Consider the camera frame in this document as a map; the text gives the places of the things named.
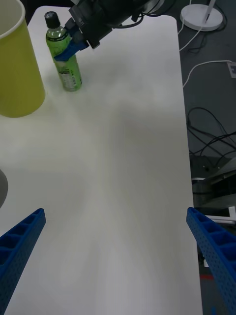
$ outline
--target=white lamp base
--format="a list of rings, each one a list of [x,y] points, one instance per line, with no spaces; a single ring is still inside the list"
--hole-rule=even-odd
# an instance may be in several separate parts
[[[180,19],[181,21],[184,19],[184,24],[196,31],[199,31],[201,27],[204,32],[216,30],[223,22],[223,16],[213,8],[208,20],[203,24],[207,8],[208,6],[204,4],[187,5],[181,10]]]

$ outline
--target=white cable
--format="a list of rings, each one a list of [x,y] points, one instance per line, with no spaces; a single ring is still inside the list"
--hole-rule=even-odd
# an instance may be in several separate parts
[[[188,83],[188,80],[189,80],[190,75],[191,75],[191,73],[193,72],[193,70],[194,70],[196,67],[198,67],[199,65],[204,65],[204,64],[207,64],[207,63],[232,63],[232,61],[231,61],[231,60],[212,60],[212,61],[207,61],[207,62],[205,62],[205,63],[199,63],[199,64],[195,65],[195,66],[192,68],[192,70],[189,72],[188,77],[187,77],[187,80],[186,80],[186,81],[184,82],[184,84],[183,84],[183,88],[184,88],[185,85]]]
[[[203,26],[202,26],[202,27],[199,29],[199,31],[197,31],[196,34],[187,42],[187,44],[184,45],[184,47],[180,48],[179,51],[181,51],[181,50],[183,50],[185,47],[187,47],[187,46],[191,43],[191,41],[194,40],[194,38],[200,33],[200,31],[202,30],[202,28],[203,28]]]
[[[178,31],[178,35],[182,32],[183,27],[184,27],[184,17],[183,17],[181,29]]]

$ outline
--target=gray object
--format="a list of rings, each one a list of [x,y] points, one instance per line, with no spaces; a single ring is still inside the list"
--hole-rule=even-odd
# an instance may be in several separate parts
[[[8,182],[5,174],[0,170],[0,207],[3,205],[8,192]]]
[[[154,13],[156,10],[158,10],[165,0],[151,0],[144,6],[144,13]]]

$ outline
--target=blue bracket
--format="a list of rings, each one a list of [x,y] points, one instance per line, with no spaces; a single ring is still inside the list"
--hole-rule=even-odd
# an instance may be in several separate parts
[[[236,315],[236,236],[194,208],[188,208],[186,221],[211,269],[229,313]]]
[[[86,41],[80,41],[78,44],[76,44],[71,40],[66,49],[61,54],[55,56],[54,59],[56,61],[68,61],[78,51],[83,50],[88,46],[89,44]]]
[[[0,237],[0,315],[8,303],[46,223],[38,209]]]

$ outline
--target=black bottle cap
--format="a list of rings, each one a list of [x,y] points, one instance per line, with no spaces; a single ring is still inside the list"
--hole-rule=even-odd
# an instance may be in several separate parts
[[[57,29],[60,26],[58,15],[54,11],[45,13],[44,15],[47,27],[49,29]]]

